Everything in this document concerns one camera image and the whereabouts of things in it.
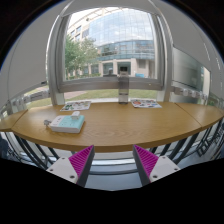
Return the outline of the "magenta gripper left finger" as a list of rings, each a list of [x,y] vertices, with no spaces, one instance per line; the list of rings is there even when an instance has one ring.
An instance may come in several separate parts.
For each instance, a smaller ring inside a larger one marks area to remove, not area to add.
[[[95,155],[91,145],[70,157],[60,157],[47,172],[84,187]]]

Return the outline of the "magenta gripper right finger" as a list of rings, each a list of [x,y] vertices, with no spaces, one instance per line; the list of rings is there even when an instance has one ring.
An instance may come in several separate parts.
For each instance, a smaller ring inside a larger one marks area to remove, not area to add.
[[[133,156],[143,186],[180,170],[167,156],[156,156],[146,149],[134,145]]]

